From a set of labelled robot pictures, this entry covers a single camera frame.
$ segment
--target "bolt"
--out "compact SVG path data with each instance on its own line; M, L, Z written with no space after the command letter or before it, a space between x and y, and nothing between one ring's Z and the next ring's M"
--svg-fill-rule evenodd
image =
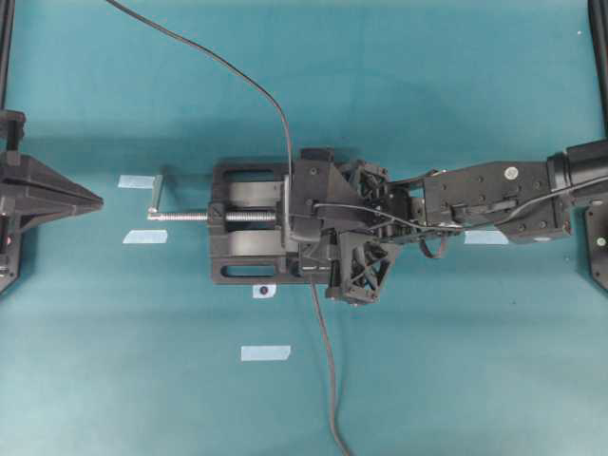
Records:
M520 175L520 170L515 166L509 166L504 170L504 177L508 181L514 181Z

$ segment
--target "threaded rod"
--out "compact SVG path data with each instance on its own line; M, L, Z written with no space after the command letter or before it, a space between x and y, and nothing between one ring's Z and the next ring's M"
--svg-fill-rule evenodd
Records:
M206 212L150 212L151 221L207 221ZM231 211L226 213L226 221L276 221L271 211Z

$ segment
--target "cable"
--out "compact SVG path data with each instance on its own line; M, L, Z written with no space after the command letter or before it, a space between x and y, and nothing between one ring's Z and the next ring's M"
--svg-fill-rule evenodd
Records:
M498 221L490 221L490 222L480 223L479 225L463 227L463 229L470 230L470 229L475 229L475 228L481 228L481 227L484 227L487 225L494 225L494 226L502 225L504 223L507 223L508 221L511 221L518 214L520 214L524 209L526 209L534 204L538 204L539 202L543 202L545 200L551 200L552 198L558 197L560 195L565 195L566 193L570 193L570 192L576 192L577 190L580 190L582 188L590 187L592 185L596 185L598 183L602 183L602 182L606 182L606 181L608 181L608 176L604 176L601 178L595 178L595 179L591 179L591 180L586 180L585 182L577 183L575 185L569 185L567 187L561 188L560 190L554 190L553 192L547 193L546 195L542 195L540 197L529 199L528 201L524 202L522 205L513 209L509 213L509 215L505 218L501 218Z
M224 60L222 57L217 55L213 50L209 49L208 47L201 46L200 44L198 44L194 41L191 41L187 38L184 38L181 35L178 35L174 31L171 31L167 28L164 28L163 26L160 26L156 22L153 22L150 19L147 19L147 18L141 16L134 10L127 8L125 5L119 3L115 0L105 0L105 1L107 3L109 3L111 6L113 6L114 8L124 12L125 14L128 14L129 16L146 24L147 26L151 27L152 29L156 29L160 33L164 33L165 35L173 38L174 40L179 41L180 43L184 43L185 45L188 45L196 50L199 50L199 51L207 54L213 60L215 60L219 64L223 65L224 67L228 68L230 71L232 71L237 76L242 78L247 84L249 84L251 87L253 87L255 90L257 90L259 93L261 93L271 103L271 105L273 105L276 108L276 110L278 111L278 115L281 119L281 122L283 123L283 132L285 133L285 142L287 143L287 157L288 157L288 161L289 161L289 176L290 176L290 181L293 180L292 176L294 174L294 172L293 172L294 158L293 158L293 152L292 152L292 137L291 137L290 131L289 131L289 124L287 123L287 118L285 117L283 108L280 106L278 101L275 100L275 98L264 87L262 87L260 84L258 84L256 81L254 81L249 76L247 76L241 70L236 68L230 62L228 62L227 60Z
M441 236L441 244L439 244L439 249L434 254L428 248L427 242L424 239L420 239L419 242L420 250L424 254L425 257L430 259L439 259L446 256L447 253L447 236Z
M337 203L337 202L318 202L317 204L315 204L313 206L313 209L317 209L319 207L342 207L344 209L354 209L354 210L358 210L358 211L366 211L366 212L370 212L372 214L375 214L376 216L388 217L389 219L393 219L394 221L398 221L399 223L402 223L402 224L407 225L407 226L409 226L411 228L416 228L416 229L422 230L422 231L455 231L455 232L460 232L460 231L463 230L462 227L419 225L418 223L414 223L412 221L405 220L404 218L396 217L396 216L394 216L392 214L389 214L388 212L379 211L377 209L371 209L370 207L366 207L366 206L358 206L356 204L342 204L342 203Z
M337 427L337 423L335 422L335 364L333 362L332 343L330 342L330 337L327 334L325 319L323 318L323 313L321 312L321 306L319 304L319 295L316 292L316 284L314 283L314 279L312 276L311 291L313 292L314 313L316 314L316 319L319 321L321 335L323 336L323 343L325 344L325 352L327 353L327 364L330 368L330 430L332 431L333 439L340 447L340 451L342 451L342 454L344 456L351 456L349 448L342 440L342 437L340 436L340 431Z

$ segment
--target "sticker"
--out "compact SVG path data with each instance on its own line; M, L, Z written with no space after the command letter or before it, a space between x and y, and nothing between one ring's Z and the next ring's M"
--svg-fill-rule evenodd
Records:
M123 244L164 244L167 237L167 230L131 230Z
M265 285L254 285L253 294L254 299L268 299L273 297L276 293L276 284L270 283Z
M500 231L465 231L465 244L506 245L508 243L509 239Z
M286 361L291 345L246 345L240 348L241 361Z
M154 176L120 176L119 188L151 189L154 186Z

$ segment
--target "black pointed fixture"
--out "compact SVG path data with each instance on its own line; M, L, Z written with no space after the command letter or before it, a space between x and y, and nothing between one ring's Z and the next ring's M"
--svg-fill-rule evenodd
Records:
M0 111L0 293L19 276L23 234L42 223L99 211L104 201L41 162L19 153L26 116Z

